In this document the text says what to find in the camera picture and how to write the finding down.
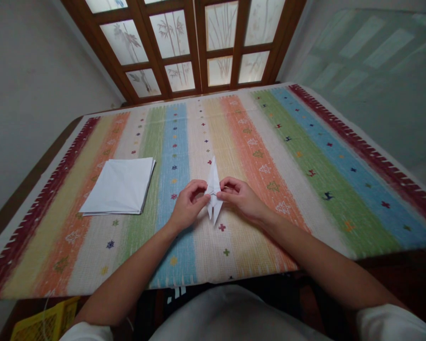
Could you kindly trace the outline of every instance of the table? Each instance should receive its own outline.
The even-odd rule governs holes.
[[[83,117],[0,235],[0,298],[91,294],[165,224],[180,190],[207,178],[214,155],[220,178],[247,181],[354,260],[426,247],[426,192],[410,174],[323,99],[279,84]],[[106,160],[149,156],[142,215],[78,213]],[[149,287],[295,269],[224,207],[215,226],[201,212]]]

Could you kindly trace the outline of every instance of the yellow stripe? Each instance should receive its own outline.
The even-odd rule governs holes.
[[[240,157],[235,153],[234,142],[229,125],[222,113],[217,99],[204,101],[205,115],[212,137],[218,175],[220,180],[226,176],[247,181],[241,169]],[[267,246],[265,236],[256,228],[243,221],[235,212],[225,206],[222,215],[230,222],[231,241],[240,277],[251,277],[260,274],[275,273],[276,259]]]
[[[52,205],[41,220],[35,236],[29,242],[19,265],[14,269],[2,290],[1,298],[31,297],[38,274],[53,249],[78,191],[96,158],[98,146],[108,132],[115,116],[104,116],[78,156],[73,168],[59,189]]]

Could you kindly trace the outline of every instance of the red stripe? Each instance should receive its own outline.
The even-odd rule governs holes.
[[[0,254],[0,291],[13,269],[19,264],[20,258],[28,243],[33,238],[41,218],[52,204],[55,195],[62,186],[66,176],[74,165],[80,151],[87,143],[88,137],[93,132],[100,117],[89,118],[80,133],[75,138],[71,147],[66,152],[58,167],[52,173],[41,193],[27,212],[24,220],[14,231],[10,238],[13,242],[8,242]]]
[[[406,174],[401,172],[395,165],[371,147],[363,138],[321,105],[301,86],[295,84],[289,86],[289,89],[333,128],[404,200],[415,206],[426,218],[426,192],[420,186],[409,179]]]

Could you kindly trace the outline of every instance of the wooden door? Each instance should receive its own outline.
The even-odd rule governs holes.
[[[203,92],[273,84],[305,0],[195,0]]]
[[[273,84],[306,2],[61,1],[129,104]]]
[[[192,0],[61,0],[130,104],[202,92]]]

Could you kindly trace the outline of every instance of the hand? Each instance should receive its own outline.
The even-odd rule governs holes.
[[[188,183],[178,195],[174,211],[167,225],[173,226],[177,232],[181,232],[190,226],[197,218],[200,210],[210,201],[209,194],[196,197],[198,194],[204,193],[206,189],[207,183],[204,180],[192,180]]]
[[[216,196],[234,204],[243,215],[254,223],[261,224],[271,213],[249,185],[241,180],[226,177],[220,182],[221,192]]]

